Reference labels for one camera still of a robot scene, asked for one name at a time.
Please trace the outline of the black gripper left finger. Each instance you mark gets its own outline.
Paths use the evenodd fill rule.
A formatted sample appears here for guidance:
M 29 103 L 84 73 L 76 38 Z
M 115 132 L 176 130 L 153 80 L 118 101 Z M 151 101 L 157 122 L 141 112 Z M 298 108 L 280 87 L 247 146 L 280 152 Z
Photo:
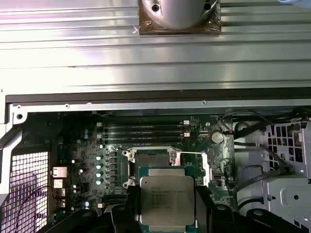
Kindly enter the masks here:
M 98 216 L 93 210 L 79 210 L 56 224 L 57 233 L 141 233 L 136 220 L 140 187 L 130 186 L 123 204 L 110 208 Z

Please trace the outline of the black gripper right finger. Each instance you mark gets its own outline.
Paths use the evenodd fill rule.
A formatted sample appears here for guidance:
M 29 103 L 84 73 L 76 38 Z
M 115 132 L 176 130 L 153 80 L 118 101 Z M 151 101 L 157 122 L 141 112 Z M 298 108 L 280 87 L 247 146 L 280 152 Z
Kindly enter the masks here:
M 200 233 L 308 233 L 309 229 L 289 223 L 264 209 L 250 209 L 246 216 L 230 207 L 215 204 L 206 186 L 195 188 L 195 216 Z

